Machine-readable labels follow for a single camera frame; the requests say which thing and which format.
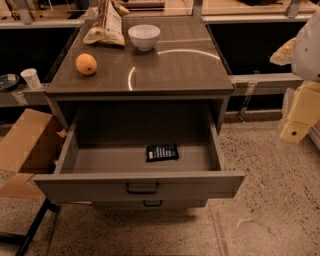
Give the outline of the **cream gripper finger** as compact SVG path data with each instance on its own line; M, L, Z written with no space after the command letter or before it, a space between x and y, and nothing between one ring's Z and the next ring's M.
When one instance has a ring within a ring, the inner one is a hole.
M305 81L293 93L280 138L287 143L299 144L319 120L320 83Z
M270 57L270 62L279 66L284 66L292 62L292 51L295 43L295 38L290 39L283 44Z

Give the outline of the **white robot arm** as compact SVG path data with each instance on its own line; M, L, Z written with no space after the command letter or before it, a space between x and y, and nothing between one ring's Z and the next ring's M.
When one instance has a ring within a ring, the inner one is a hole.
M292 73L304 80L294 92L280 138L299 144L320 119L320 10L270 58L276 65L290 64Z

